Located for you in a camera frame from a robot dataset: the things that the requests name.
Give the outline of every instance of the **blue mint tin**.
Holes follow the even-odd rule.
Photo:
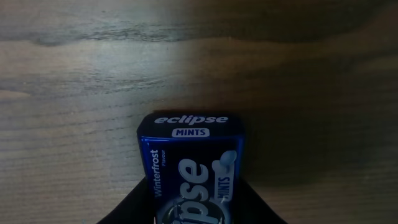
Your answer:
[[[244,128],[231,114],[154,113],[137,130],[157,224],[231,224]]]

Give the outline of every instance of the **wood grain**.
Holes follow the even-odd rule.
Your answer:
[[[2,0],[0,223],[96,223],[153,110],[228,110],[289,223],[396,223],[398,4]]]

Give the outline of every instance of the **wooden surface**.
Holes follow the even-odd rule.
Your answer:
[[[153,110],[228,110],[289,223],[397,223],[398,3],[0,1],[0,223],[96,223]]]

